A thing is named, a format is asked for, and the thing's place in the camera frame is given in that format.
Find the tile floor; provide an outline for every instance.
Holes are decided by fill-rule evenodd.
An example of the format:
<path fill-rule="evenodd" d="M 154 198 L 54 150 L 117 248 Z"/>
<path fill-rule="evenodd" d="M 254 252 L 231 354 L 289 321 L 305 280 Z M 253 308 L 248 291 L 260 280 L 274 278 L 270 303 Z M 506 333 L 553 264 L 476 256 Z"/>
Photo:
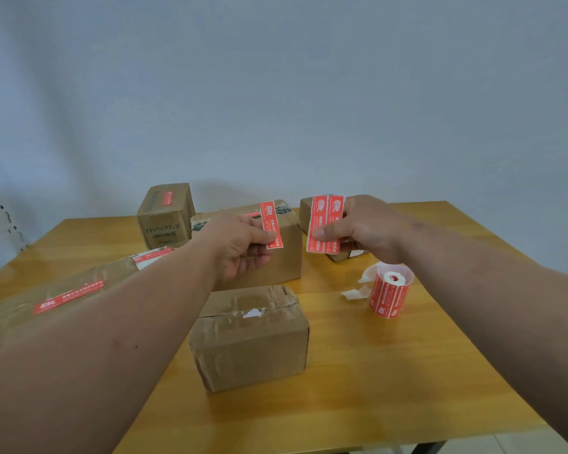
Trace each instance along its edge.
<path fill-rule="evenodd" d="M 413 445 L 357 454 L 410 454 Z M 440 454 L 568 454 L 568 443 L 551 428 L 517 434 L 476 436 L 448 441 Z"/>

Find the table top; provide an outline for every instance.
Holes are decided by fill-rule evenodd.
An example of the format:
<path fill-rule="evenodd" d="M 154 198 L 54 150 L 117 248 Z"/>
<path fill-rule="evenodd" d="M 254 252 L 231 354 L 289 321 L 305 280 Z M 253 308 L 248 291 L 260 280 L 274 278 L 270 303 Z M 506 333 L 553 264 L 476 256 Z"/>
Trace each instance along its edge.
<path fill-rule="evenodd" d="M 448 202 L 394 206 L 519 253 Z M 64 220 L 0 269 L 0 299 L 144 250 L 135 217 Z M 116 452 L 341 452 L 544 425 L 420 281 L 396 320 L 340 294 L 376 261 L 303 252 L 286 285 L 310 322 L 305 372 L 207 395 L 185 342 Z"/>

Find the cardboard box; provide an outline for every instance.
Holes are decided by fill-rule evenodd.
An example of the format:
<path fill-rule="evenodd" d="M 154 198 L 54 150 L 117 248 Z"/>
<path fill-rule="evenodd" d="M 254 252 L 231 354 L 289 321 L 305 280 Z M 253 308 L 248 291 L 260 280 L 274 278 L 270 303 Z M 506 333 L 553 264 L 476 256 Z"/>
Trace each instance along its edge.
<path fill-rule="evenodd" d="M 0 301 L 0 346 L 75 309 L 169 251 L 159 249 L 118 259 Z"/>
<path fill-rule="evenodd" d="M 299 225 L 299 219 L 283 200 L 274 201 L 274 205 L 284 247 L 273 250 L 269 264 L 256 271 L 246 272 L 233 281 L 220 283 L 215 287 L 215 291 L 276 285 L 301 277 L 303 232 Z M 260 218 L 260 210 L 259 204 L 253 204 L 217 212 L 198 213 L 191 219 L 192 235 L 199 232 L 210 218 L 220 213 L 230 215 L 251 214 L 258 219 Z"/>
<path fill-rule="evenodd" d="M 311 201 L 313 197 L 305 197 L 301 199 L 301 204 L 299 204 L 299 221 L 301 224 L 301 229 L 305 234 L 308 233 L 310 228 L 310 219 L 311 219 Z M 362 255 L 363 253 L 367 253 L 363 250 L 353 250 L 350 252 L 339 252 L 337 255 L 329 255 L 328 257 L 335 262 L 344 261 L 349 258 L 357 257 Z"/>
<path fill-rule="evenodd" d="M 147 248 L 181 246 L 189 242 L 189 220 L 195 214 L 189 183 L 152 186 L 137 211 L 137 221 Z"/>
<path fill-rule="evenodd" d="M 302 373 L 310 325 L 292 290 L 270 286 L 213 292 L 189 333 L 207 392 Z"/>

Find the person's left arm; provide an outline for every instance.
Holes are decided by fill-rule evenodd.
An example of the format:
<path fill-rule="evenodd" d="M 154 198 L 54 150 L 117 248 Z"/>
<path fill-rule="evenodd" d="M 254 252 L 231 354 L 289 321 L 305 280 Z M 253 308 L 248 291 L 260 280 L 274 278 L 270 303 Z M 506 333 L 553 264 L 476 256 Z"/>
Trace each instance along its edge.
<path fill-rule="evenodd" d="M 274 237 L 259 226 L 215 218 L 182 248 L 1 347 L 0 453 L 112 452 L 215 283 L 269 261 Z"/>

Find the person's left hand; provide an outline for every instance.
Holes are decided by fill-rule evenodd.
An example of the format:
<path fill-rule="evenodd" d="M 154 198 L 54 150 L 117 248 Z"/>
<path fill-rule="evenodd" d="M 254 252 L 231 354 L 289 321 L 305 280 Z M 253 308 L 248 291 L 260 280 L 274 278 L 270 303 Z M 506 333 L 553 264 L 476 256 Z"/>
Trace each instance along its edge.
<path fill-rule="evenodd" d="M 215 252 L 219 280 L 230 280 L 269 262 L 266 244 L 275 240 L 275 232 L 263 230 L 260 219 L 247 215 L 220 215 L 212 218 L 194 237 Z"/>

